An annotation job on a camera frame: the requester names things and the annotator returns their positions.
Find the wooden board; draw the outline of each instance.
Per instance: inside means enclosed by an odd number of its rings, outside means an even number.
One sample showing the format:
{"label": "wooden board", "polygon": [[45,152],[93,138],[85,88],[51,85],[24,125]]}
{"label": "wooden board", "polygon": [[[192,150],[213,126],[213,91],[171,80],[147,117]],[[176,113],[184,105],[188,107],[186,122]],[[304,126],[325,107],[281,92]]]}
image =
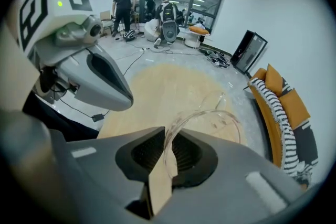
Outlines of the wooden board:
{"label": "wooden board", "polygon": [[104,19],[111,19],[111,14],[109,10],[100,13],[100,20]]}
{"label": "wooden board", "polygon": [[[167,127],[179,112],[198,109],[210,93],[225,93],[221,85],[206,73],[170,64],[141,70],[133,78],[130,88],[134,96],[133,106],[126,111],[111,112],[98,138],[127,134],[154,126]],[[229,97],[225,98],[225,110],[235,114]],[[188,128],[200,131],[192,125],[188,125]],[[243,130],[240,131],[241,143],[246,145]],[[215,136],[238,142],[235,133],[228,131],[216,133]]]}
{"label": "wooden board", "polygon": [[[181,111],[194,111],[200,107],[203,99],[213,92],[224,92],[221,85],[206,73],[181,66],[161,64],[141,70],[130,85],[134,96],[134,105],[122,112],[112,112],[106,118],[98,138],[105,138],[135,132],[154,127],[168,127]],[[207,109],[213,109],[216,95],[208,99]],[[234,114],[229,97],[226,98],[225,110]],[[188,129],[207,133],[205,121],[190,121]],[[236,126],[227,121],[225,129],[212,133],[215,137],[238,142]],[[241,143],[246,145],[242,127]],[[177,175],[176,159],[169,151],[169,171]],[[152,210],[156,215],[172,195],[171,179],[160,157],[149,177],[149,189]]]}
{"label": "wooden board", "polygon": [[20,50],[7,24],[0,24],[0,109],[22,110],[40,73]]}

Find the black pants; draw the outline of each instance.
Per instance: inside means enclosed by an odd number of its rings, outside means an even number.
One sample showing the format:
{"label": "black pants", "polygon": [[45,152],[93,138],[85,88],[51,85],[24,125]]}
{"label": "black pants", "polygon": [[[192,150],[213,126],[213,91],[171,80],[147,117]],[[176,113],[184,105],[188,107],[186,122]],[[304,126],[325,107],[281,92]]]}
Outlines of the black pants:
{"label": "black pants", "polygon": [[113,32],[118,31],[119,23],[123,19],[125,24],[125,31],[128,32],[131,27],[131,10],[130,9],[117,9],[116,11],[116,20],[114,21]]}
{"label": "black pants", "polygon": [[39,100],[31,92],[23,107],[23,112],[42,121],[49,129],[60,131],[67,142],[96,139],[98,131],[72,121],[57,113],[48,105]]}

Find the person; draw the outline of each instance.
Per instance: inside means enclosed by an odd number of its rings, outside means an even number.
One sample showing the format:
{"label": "person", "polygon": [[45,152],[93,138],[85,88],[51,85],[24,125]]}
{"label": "person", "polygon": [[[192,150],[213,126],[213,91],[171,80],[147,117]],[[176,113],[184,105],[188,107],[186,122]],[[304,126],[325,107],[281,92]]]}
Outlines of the person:
{"label": "person", "polygon": [[184,24],[183,13],[180,12],[180,11],[177,12],[176,23],[177,23],[177,25],[183,25]]}
{"label": "person", "polygon": [[[157,30],[162,27],[162,24],[166,20],[176,20],[177,14],[178,14],[178,8],[175,4],[170,3],[169,0],[161,0],[161,5],[157,8],[156,13],[155,13],[155,19],[157,19]],[[154,48],[157,49],[157,46],[160,43],[164,43],[165,38],[163,35],[163,31],[161,30],[160,37],[155,41],[154,43]]]}
{"label": "person", "polygon": [[117,4],[117,11],[116,11],[116,20],[114,21],[112,37],[116,36],[121,19],[124,20],[126,33],[129,32],[130,27],[131,27],[131,22],[130,22],[131,12],[133,12],[135,9],[136,1],[137,0],[133,0],[133,4],[132,4],[131,0],[113,0],[112,17],[114,17],[114,11],[116,9],[116,4]]}
{"label": "person", "polygon": [[188,13],[188,11],[184,8],[183,10],[182,10],[182,15],[183,15],[183,23],[185,22],[185,20],[186,20],[186,17],[187,17],[187,13]]}
{"label": "person", "polygon": [[155,16],[155,2],[154,0],[146,0],[146,13],[150,16],[150,17],[154,17]]}
{"label": "person", "polygon": [[194,14],[192,12],[190,12],[188,22],[191,24],[193,22],[193,19],[194,19]]}

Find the tiled floor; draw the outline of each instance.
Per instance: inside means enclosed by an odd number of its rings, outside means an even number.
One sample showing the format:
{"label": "tiled floor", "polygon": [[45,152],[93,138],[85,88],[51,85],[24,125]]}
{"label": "tiled floor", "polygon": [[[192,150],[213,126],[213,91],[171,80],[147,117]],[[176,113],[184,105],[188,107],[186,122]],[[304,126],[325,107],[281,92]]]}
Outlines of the tiled floor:
{"label": "tiled floor", "polygon": [[[123,39],[114,40],[110,36],[102,37],[99,40],[99,44],[113,57],[123,73],[142,53],[141,49],[135,48],[132,45],[143,48],[151,48],[153,51],[155,50],[153,48],[153,44],[145,38],[141,38],[141,36],[138,36],[136,40],[129,43],[126,43]],[[171,45],[171,51],[176,54],[170,55],[164,53],[153,53],[146,50],[144,55],[127,71],[125,75],[126,80],[130,82],[132,77],[139,72],[139,70],[148,66],[155,66],[159,63],[172,63],[206,72],[209,76],[219,82],[226,90],[234,110],[236,111],[237,117],[244,127],[248,146],[261,156],[268,157],[265,130],[261,123],[260,116],[257,113],[256,105],[254,105],[254,101],[251,99],[253,97],[248,90],[243,91],[248,78],[239,73],[232,66],[226,69],[214,67],[209,61],[207,61],[205,56],[198,55],[200,53],[197,50],[186,47],[178,40]],[[106,113],[106,110],[104,109],[76,100],[71,93],[67,93],[62,99],[72,107],[86,113],[89,116]],[[98,130],[103,125],[103,120],[94,123],[89,117],[69,108],[60,101],[55,103],[54,108],[66,117],[80,122],[88,127]]]}

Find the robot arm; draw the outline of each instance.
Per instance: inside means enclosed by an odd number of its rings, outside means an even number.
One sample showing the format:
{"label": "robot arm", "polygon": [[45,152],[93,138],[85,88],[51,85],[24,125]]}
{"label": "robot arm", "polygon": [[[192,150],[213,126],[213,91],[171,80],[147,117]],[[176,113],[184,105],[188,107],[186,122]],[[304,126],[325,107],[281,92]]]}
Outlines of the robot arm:
{"label": "robot arm", "polygon": [[122,111],[131,90],[112,57],[98,45],[100,20],[90,0],[25,0],[19,45],[40,71],[34,92],[54,103],[66,91],[82,102]]}

